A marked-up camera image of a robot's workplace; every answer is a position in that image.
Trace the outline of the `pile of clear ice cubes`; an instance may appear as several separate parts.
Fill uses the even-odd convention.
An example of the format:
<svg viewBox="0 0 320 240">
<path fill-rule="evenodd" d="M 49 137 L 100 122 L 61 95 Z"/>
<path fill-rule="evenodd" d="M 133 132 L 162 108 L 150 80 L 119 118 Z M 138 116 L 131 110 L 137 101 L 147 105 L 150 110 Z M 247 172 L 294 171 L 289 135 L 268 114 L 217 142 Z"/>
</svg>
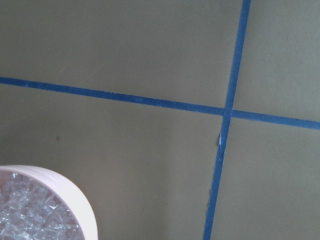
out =
<svg viewBox="0 0 320 240">
<path fill-rule="evenodd" d="M 10 173 L 0 188 L 2 240 L 82 240 L 71 210 L 33 178 Z"/>
</svg>

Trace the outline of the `pink bowl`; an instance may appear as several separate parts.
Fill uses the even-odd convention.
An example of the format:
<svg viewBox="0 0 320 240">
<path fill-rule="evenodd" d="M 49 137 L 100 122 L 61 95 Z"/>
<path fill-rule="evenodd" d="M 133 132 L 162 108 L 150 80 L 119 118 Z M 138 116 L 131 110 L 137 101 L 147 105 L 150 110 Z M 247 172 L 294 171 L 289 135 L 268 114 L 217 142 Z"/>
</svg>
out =
<svg viewBox="0 0 320 240">
<path fill-rule="evenodd" d="M 83 192 L 65 176 L 38 166 L 2 165 L 0 167 L 0 185 L 3 186 L 7 176 L 18 173 L 34 179 L 47 187 L 70 209 L 79 224 L 85 240 L 97 240 L 98 228 L 93 209 Z"/>
</svg>

